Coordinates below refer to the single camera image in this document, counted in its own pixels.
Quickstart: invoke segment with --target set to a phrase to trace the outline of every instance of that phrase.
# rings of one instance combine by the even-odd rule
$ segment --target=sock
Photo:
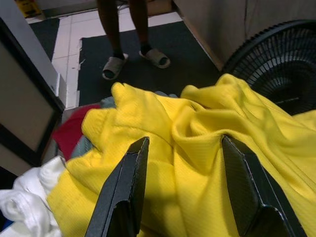
[[[152,47],[148,44],[148,42],[141,43],[140,45],[140,51],[143,55],[145,55],[151,49]]]
[[[114,50],[114,51],[113,51],[113,57],[120,58],[121,60],[124,60],[124,59],[125,59],[125,57],[124,57],[123,52],[122,52],[121,49],[119,49],[119,50]]]

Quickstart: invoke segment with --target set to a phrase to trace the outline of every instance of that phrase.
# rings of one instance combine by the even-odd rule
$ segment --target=sandal
[[[127,62],[128,54],[124,53],[124,60],[116,57],[110,57],[108,62],[103,68],[102,77],[106,80],[114,80],[118,77],[120,71],[122,70],[124,64]],[[113,73],[113,77],[107,77],[105,71],[110,71]]]
[[[143,55],[142,52],[139,51],[139,55],[151,61],[151,63],[158,68],[167,68],[170,66],[170,63],[171,63],[170,59],[156,48],[149,50],[145,55]],[[160,64],[160,61],[163,58],[165,58],[166,61],[164,64]]]

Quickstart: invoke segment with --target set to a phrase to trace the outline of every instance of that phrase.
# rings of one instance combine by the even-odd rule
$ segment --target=red cloth
[[[71,158],[71,154],[82,136],[81,124],[86,113],[91,109],[99,109],[100,105],[87,105],[75,111],[70,118],[62,124],[54,133],[53,139],[64,154],[66,160]]]

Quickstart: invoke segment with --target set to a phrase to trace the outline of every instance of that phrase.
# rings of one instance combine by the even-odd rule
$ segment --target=fan grille
[[[289,114],[316,105],[316,21],[280,24],[248,40],[223,69]]]

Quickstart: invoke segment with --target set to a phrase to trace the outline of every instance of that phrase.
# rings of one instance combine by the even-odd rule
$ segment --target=yellow shirt
[[[82,124],[95,148],[70,160],[48,203],[65,237],[84,236],[103,183],[129,145],[150,138],[141,237],[238,236],[221,138],[252,149],[280,184],[308,236],[316,236],[316,111],[292,117],[223,75],[169,98],[114,84],[116,109]]]

